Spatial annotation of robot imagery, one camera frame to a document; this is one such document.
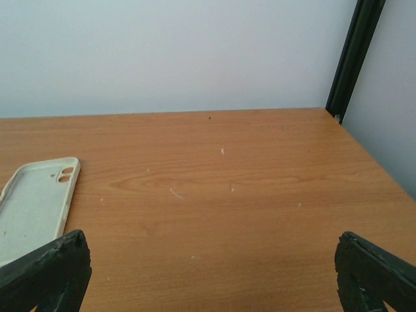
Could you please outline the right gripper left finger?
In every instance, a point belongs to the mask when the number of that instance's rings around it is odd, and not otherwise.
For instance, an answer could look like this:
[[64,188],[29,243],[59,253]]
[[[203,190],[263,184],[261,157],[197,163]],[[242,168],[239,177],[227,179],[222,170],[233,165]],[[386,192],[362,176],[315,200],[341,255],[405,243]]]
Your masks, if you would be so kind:
[[76,229],[1,267],[1,311],[79,311],[91,275]]

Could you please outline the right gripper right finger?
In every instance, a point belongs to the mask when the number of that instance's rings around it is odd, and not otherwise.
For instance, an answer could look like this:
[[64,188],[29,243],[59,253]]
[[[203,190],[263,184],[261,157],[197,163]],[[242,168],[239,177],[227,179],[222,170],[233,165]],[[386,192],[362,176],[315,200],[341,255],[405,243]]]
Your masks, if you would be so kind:
[[334,262],[344,311],[415,311],[415,266],[348,231]]

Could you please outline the white translucent phone case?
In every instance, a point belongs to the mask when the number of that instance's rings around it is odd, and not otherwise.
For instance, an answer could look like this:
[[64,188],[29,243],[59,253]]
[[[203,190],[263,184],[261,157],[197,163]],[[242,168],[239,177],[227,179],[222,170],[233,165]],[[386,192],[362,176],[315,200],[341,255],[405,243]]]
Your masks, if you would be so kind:
[[1,266],[64,232],[81,169],[76,157],[19,167],[1,192]]

